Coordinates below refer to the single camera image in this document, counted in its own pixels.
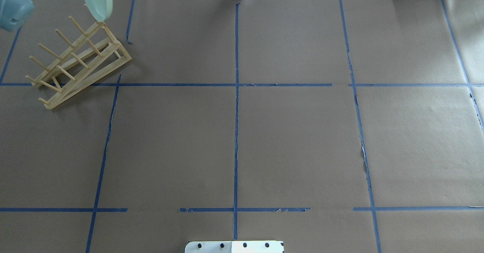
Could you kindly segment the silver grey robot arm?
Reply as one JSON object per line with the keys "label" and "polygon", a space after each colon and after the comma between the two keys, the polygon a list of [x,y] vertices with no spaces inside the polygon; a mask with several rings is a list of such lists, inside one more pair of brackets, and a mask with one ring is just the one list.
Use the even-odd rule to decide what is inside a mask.
{"label": "silver grey robot arm", "polygon": [[14,32],[25,24],[33,12],[32,0],[0,0],[0,27]]}

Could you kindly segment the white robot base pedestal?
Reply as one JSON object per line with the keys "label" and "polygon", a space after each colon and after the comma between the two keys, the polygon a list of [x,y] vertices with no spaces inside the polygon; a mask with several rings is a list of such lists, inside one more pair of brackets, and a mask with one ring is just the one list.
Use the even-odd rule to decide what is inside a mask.
{"label": "white robot base pedestal", "polygon": [[284,253],[283,241],[192,241],[185,253]]}

